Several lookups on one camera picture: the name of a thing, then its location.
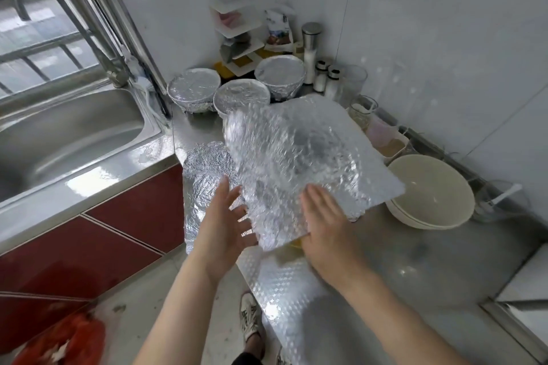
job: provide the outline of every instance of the stainless steel sink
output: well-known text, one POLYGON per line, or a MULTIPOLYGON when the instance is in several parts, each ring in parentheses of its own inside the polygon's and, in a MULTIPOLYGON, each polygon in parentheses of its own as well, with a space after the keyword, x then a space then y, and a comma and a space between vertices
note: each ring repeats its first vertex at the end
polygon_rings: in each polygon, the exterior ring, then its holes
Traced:
POLYGON ((112 85, 0 119, 0 206, 160 132, 133 89, 112 85))

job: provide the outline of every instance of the tile floor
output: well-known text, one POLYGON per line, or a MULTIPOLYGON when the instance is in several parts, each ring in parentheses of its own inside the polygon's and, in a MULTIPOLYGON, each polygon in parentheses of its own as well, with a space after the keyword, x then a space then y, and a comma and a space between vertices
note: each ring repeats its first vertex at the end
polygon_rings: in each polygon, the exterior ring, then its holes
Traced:
MULTIPOLYGON (((182 248, 176 249, 102 297, 96 315, 110 328, 104 365, 131 364, 152 328, 185 257, 182 248)), ((235 266, 217 290, 202 365, 229 365, 242 352, 238 308, 240 296, 246 290, 248 286, 235 266)), ((263 363, 270 365, 275 363, 279 343, 268 323, 265 324, 269 349, 263 363)))

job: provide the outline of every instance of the pepper grinder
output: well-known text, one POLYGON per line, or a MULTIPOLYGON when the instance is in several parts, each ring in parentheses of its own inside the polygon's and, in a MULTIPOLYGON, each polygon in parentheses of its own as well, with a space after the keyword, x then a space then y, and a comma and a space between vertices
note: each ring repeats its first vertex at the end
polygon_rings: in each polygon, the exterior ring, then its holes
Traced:
POLYGON ((318 35, 323 28, 318 22, 306 22, 301 28, 303 31, 303 43, 305 48, 305 84, 314 84, 316 77, 316 52, 318 50, 318 35))

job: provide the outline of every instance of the person's right hand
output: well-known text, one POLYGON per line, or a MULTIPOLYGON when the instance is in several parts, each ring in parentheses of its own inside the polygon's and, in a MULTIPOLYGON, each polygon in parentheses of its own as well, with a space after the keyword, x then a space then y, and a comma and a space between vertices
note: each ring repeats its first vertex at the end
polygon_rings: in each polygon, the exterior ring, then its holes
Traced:
POLYGON ((300 195, 310 234, 301 238, 305 256, 339 293, 367 269, 343 210, 327 190, 308 184, 300 195))

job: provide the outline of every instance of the foil-covered bowl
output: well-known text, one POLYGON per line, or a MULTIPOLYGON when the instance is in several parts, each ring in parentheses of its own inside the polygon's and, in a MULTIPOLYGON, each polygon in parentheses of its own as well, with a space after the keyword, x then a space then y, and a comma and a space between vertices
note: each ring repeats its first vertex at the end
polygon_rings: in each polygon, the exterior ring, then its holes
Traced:
POLYGON ((262 82, 250 78, 229 81, 213 96, 213 106, 222 119, 251 103, 270 104, 270 91, 262 82))
POLYGON ((255 69, 257 80, 266 85, 272 98, 278 101, 295 97, 305 76, 305 64, 293 55, 263 59, 255 69))
POLYGON ((168 84, 168 95, 187 112, 213 110, 213 96, 221 85, 220 75, 209 68, 191 68, 177 75, 168 84))

